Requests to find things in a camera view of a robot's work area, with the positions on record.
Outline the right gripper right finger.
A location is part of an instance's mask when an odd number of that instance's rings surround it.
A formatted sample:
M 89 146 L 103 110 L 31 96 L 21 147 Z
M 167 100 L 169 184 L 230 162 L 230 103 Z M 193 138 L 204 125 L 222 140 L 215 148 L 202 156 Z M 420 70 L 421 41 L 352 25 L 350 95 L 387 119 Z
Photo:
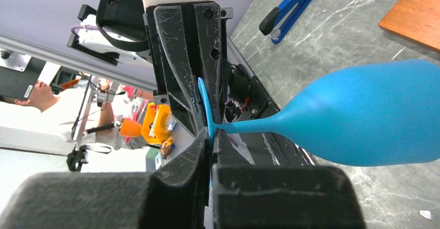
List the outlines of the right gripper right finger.
M 366 228 L 348 176 L 332 166 L 212 166 L 215 228 Z

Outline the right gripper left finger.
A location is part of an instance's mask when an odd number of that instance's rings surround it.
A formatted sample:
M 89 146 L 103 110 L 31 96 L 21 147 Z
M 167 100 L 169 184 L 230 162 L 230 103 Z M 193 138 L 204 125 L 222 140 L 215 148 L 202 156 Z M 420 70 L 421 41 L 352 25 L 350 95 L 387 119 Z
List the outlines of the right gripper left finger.
M 12 196 L 1 228 L 204 228 L 209 146 L 203 128 L 152 173 L 35 174 Z

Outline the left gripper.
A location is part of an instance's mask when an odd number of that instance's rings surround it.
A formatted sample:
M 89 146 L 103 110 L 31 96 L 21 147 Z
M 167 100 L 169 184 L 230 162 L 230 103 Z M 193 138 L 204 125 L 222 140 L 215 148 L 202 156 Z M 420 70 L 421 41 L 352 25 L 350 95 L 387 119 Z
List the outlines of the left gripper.
M 171 3 L 145 9 L 144 23 L 157 90 L 191 135 L 204 127 L 197 87 L 204 80 L 216 123 L 225 107 L 231 65 L 227 56 L 227 11 L 214 1 Z

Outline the blue wine glass back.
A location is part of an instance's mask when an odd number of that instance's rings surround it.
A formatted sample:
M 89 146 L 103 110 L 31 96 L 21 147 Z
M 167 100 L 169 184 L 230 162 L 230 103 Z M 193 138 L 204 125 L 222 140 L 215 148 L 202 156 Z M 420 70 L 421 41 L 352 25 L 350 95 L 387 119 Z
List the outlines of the blue wine glass back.
M 198 88 L 208 134 L 241 128 L 213 120 Z M 274 115 L 276 134 L 321 159 L 355 167 L 424 164 L 439 159 L 439 66 L 425 60 L 356 65 L 322 76 Z

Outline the gold wire glass rack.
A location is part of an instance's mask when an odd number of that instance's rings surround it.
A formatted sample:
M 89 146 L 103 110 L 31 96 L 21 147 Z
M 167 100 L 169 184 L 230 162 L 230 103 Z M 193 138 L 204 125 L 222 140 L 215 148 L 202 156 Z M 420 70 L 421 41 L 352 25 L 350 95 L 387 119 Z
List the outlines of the gold wire glass rack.
M 439 0 L 398 0 L 378 26 L 439 52 Z

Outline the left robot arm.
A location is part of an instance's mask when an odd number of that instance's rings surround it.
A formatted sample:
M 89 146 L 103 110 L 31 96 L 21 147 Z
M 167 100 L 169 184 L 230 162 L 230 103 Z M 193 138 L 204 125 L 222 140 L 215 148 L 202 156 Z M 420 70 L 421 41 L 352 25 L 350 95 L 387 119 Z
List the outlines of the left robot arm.
M 68 46 L 103 62 L 152 66 L 155 100 L 190 133 L 215 135 L 231 73 L 226 23 L 214 0 L 100 0 L 81 7 Z

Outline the person in white shirt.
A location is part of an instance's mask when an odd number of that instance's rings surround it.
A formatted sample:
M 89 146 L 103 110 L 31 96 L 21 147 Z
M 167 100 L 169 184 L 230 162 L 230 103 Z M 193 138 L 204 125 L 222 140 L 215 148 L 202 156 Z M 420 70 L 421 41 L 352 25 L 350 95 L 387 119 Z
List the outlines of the person in white shirt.
M 1 96 L 1 101 L 37 109 L 39 124 L 47 126 L 50 132 L 65 141 L 73 142 L 72 129 L 75 127 L 84 94 L 83 88 L 70 88 L 55 95 L 48 84 L 38 80 L 27 100 Z M 115 96 L 111 103 L 105 102 L 101 107 L 92 104 L 85 128 L 104 126 L 127 117 L 132 113 L 131 104 L 126 93 Z

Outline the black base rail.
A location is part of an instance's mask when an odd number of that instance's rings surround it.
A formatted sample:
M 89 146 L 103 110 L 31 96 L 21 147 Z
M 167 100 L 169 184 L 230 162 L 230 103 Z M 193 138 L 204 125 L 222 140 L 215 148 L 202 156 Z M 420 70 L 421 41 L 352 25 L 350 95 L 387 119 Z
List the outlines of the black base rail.
M 235 82 L 244 80 L 250 87 L 246 95 L 249 103 L 232 124 L 234 128 L 242 129 L 237 138 L 245 143 L 253 162 L 257 165 L 316 166 L 318 163 L 311 154 L 274 132 L 274 128 L 280 125 L 274 116 L 280 108 L 230 37 L 227 37 L 227 52 L 228 62 L 235 67 Z

